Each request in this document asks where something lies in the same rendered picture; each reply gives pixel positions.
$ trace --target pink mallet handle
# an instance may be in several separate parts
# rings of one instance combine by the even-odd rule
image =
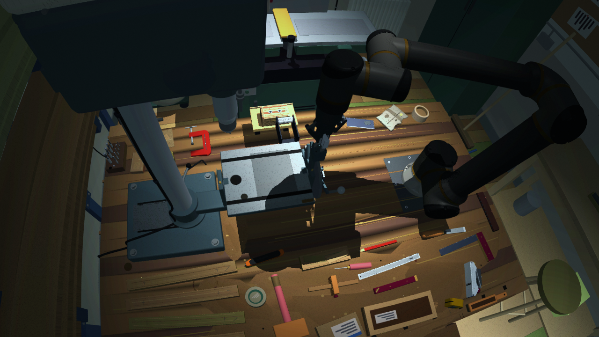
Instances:
[[[356,269],[366,269],[366,268],[372,268],[373,264],[370,262],[365,262],[365,263],[350,263],[349,264],[349,270],[356,270]]]
[[[277,295],[277,300],[279,301],[279,309],[281,309],[283,322],[291,322],[291,316],[289,315],[289,310],[287,309],[287,302],[285,302],[285,297],[283,296],[283,289],[281,288],[281,283],[279,282],[279,275],[272,274],[270,275],[270,278],[273,281],[274,292]]]

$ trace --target steel ruler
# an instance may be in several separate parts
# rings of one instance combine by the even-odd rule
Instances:
[[[358,274],[358,279],[365,279],[371,276],[374,276],[376,274],[382,273],[382,272],[386,272],[387,270],[391,270],[393,268],[399,267],[399,266],[403,266],[404,264],[411,262],[411,261],[416,261],[420,258],[420,254],[416,253],[412,256],[408,256],[406,258],[402,258],[401,260],[395,261],[395,262],[391,262],[389,264],[386,264],[384,266],[380,266],[378,268],[374,268],[369,270],[368,272],[364,272],[361,274]]]

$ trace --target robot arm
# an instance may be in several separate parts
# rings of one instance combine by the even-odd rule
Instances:
[[[316,119],[307,125],[316,140],[344,123],[352,95],[405,100],[412,77],[424,71],[519,91],[539,106],[533,115],[456,171],[457,154],[441,140],[429,143],[413,164],[421,183],[427,216],[459,214],[469,193],[525,161],[552,143],[565,144],[586,128],[586,117],[574,93],[556,72],[536,62],[519,64],[490,56],[397,38],[381,29],[370,34],[368,61],[351,50],[335,50],[322,66]]]

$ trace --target radiator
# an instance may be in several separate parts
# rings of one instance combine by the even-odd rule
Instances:
[[[376,29],[399,34],[410,0],[349,0],[347,10],[364,11]]]

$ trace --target screwdriver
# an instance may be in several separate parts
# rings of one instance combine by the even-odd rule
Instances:
[[[349,269],[349,270],[356,270],[356,269],[366,269],[366,268],[372,268],[373,264],[370,262],[366,262],[366,263],[350,263],[349,266],[345,267],[345,268],[335,268],[335,269]]]

